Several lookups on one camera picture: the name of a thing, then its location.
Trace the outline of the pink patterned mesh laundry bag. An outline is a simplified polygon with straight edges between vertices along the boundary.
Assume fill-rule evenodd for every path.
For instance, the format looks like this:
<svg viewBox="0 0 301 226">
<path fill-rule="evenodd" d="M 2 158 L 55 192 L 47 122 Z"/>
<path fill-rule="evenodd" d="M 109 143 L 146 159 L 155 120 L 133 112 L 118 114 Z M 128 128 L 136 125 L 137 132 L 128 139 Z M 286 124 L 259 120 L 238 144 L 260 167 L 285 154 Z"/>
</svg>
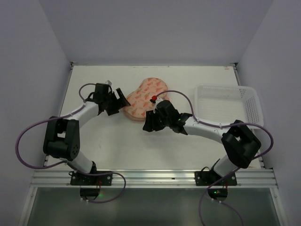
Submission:
<svg viewBox="0 0 301 226">
<path fill-rule="evenodd" d="M 146 78 L 140 86 L 127 97 L 130 106 L 123 108 L 126 117 L 133 121 L 145 121 L 146 112 L 153 109 L 150 99 L 160 92 L 168 90 L 166 83 L 159 78 Z"/>
</svg>

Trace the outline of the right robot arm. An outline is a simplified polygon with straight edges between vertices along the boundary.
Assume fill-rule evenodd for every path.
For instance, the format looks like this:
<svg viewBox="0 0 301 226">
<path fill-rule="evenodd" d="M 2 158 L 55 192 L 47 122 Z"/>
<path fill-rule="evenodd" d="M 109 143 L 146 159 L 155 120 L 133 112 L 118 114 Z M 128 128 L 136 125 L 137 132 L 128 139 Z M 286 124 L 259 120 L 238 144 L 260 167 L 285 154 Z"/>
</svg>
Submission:
<svg viewBox="0 0 301 226">
<path fill-rule="evenodd" d="M 216 177 L 224 177 L 236 168 L 246 169 L 253 160 L 261 142 L 246 126 L 236 120 L 235 126 L 221 129 L 197 122 L 190 113 L 179 113 L 168 100 L 158 101 L 153 110 L 146 112 L 143 130 L 160 131 L 169 127 L 173 132 L 208 138 L 223 145 L 226 155 L 210 169 Z"/>
</svg>

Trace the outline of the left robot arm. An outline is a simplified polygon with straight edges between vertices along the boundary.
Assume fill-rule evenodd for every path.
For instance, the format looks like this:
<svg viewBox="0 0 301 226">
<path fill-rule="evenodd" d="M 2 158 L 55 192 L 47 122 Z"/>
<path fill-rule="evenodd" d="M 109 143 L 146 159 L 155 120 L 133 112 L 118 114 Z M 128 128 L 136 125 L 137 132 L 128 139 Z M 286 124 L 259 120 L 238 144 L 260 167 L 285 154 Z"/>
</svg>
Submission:
<svg viewBox="0 0 301 226">
<path fill-rule="evenodd" d="M 69 115 L 49 118 L 43 152 L 53 158 L 66 162 L 72 169 L 84 174 L 96 171 L 95 163 L 80 150 L 80 128 L 94 117 L 106 112 L 108 116 L 119 113 L 123 107 L 130 106 L 120 88 L 115 90 L 111 82 L 93 84 L 95 89 L 84 98 L 79 89 L 83 105 Z"/>
</svg>

